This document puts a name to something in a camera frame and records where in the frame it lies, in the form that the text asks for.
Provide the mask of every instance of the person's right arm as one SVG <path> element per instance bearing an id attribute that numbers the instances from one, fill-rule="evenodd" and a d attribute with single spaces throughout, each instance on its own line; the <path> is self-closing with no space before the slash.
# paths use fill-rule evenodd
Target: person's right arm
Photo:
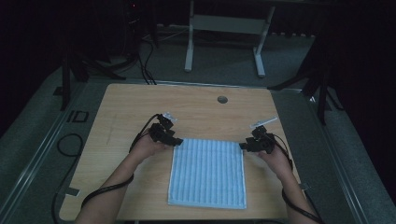
<path id="1" fill-rule="evenodd" d="M 285 191 L 286 196 L 289 198 L 291 203 L 298 206 L 299 208 L 305 210 L 306 212 L 315 215 L 315 211 L 311 208 L 308 201 L 306 200 L 300 185 L 294 176 L 287 157 L 283 154 L 277 145 L 271 154 L 267 154 L 265 151 L 256 153 L 256 155 L 267 162 L 271 170 L 276 174 L 277 178 L 280 180 Z M 316 224 L 317 222 L 305 217 L 294 209 L 286 205 L 288 217 L 291 224 Z"/>

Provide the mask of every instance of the folded cloth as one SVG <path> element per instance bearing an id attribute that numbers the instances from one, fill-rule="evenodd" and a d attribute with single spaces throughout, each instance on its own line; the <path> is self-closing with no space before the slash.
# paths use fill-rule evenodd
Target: folded cloth
<path id="1" fill-rule="evenodd" d="M 184 139 L 174 150 L 168 203 L 245 209 L 244 164 L 239 144 Z"/>

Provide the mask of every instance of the person's left hand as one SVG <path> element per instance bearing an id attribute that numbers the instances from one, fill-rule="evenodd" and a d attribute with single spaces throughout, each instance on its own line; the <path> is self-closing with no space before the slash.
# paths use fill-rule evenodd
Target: person's left hand
<path id="1" fill-rule="evenodd" d="M 166 148 L 168 148 L 168 146 L 164 143 L 152 141 L 149 135 L 149 129 L 146 129 L 134 145 L 134 148 L 132 148 L 130 155 L 132 155 L 138 163 L 141 163 L 144 159 Z"/>

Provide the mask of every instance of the person's left arm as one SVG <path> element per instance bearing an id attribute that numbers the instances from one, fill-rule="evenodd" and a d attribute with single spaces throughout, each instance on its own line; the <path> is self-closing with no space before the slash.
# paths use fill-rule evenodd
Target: person's left arm
<path id="1" fill-rule="evenodd" d="M 165 148 L 166 145 L 153 142 L 148 134 L 143 135 L 101 189 L 125 182 L 145 158 Z M 114 223 L 127 188 L 125 186 L 91 198 L 79 212 L 76 223 Z"/>

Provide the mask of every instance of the forearm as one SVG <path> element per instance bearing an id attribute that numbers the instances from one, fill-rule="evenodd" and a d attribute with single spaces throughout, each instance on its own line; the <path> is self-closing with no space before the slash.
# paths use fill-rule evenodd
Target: forearm
<path id="1" fill-rule="evenodd" d="M 132 176 L 138 164 L 129 154 L 100 189 L 125 182 Z M 114 189 L 91 198 L 81 209 L 76 223 L 113 223 L 127 188 L 128 186 Z"/>
<path id="2" fill-rule="evenodd" d="M 316 216 L 315 211 L 311 208 L 308 201 L 306 200 L 295 176 L 292 173 L 290 173 L 290 175 L 281 177 L 279 179 L 282 182 L 283 190 L 285 191 L 285 194 L 288 197 L 288 199 L 297 207 Z M 317 223 L 314 220 L 311 220 L 310 218 L 305 217 L 304 215 L 290 208 L 288 205 L 286 205 L 286 208 L 291 224 Z"/>

